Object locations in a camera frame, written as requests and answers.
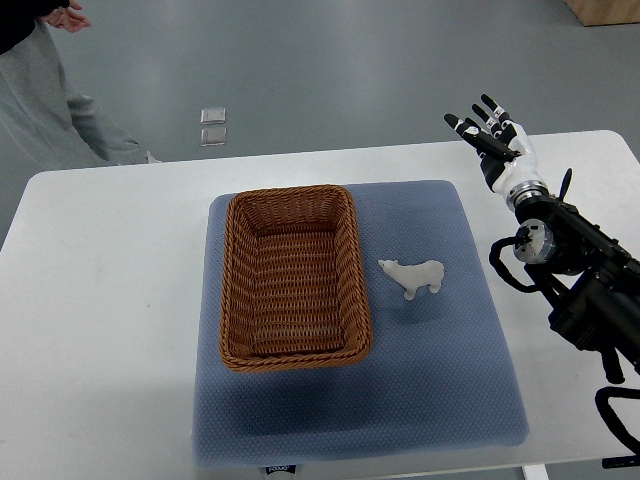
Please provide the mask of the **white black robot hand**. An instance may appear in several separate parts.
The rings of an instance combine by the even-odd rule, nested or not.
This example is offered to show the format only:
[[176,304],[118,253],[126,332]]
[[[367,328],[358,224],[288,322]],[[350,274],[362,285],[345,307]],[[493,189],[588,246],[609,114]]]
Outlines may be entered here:
[[484,106],[472,105],[480,124],[451,113],[444,115],[444,121],[475,150],[489,189],[506,197],[520,183],[541,182],[537,156],[523,127],[488,95],[483,94],[481,101]]

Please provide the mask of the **person's bare hand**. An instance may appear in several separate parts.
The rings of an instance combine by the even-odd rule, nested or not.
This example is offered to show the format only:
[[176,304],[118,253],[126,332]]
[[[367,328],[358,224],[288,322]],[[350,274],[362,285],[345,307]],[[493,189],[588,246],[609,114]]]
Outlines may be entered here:
[[68,7],[57,7],[40,20],[56,29],[61,29],[69,33],[77,33],[92,26],[89,19],[82,15],[83,7],[76,0],[70,0]]

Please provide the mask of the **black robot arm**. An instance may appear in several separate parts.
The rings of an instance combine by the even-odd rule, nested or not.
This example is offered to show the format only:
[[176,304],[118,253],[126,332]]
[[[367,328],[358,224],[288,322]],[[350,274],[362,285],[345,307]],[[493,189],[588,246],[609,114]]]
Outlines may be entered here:
[[639,365],[638,260],[540,180],[522,181],[504,197],[519,228],[492,245],[490,265],[512,288],[545,297],[552,331],[580,351],[600,354],[609,384],[596,392],[596,408],[614,437],[637,454],[638,438],[610,402],[639,397],[624,387],[620,364]]

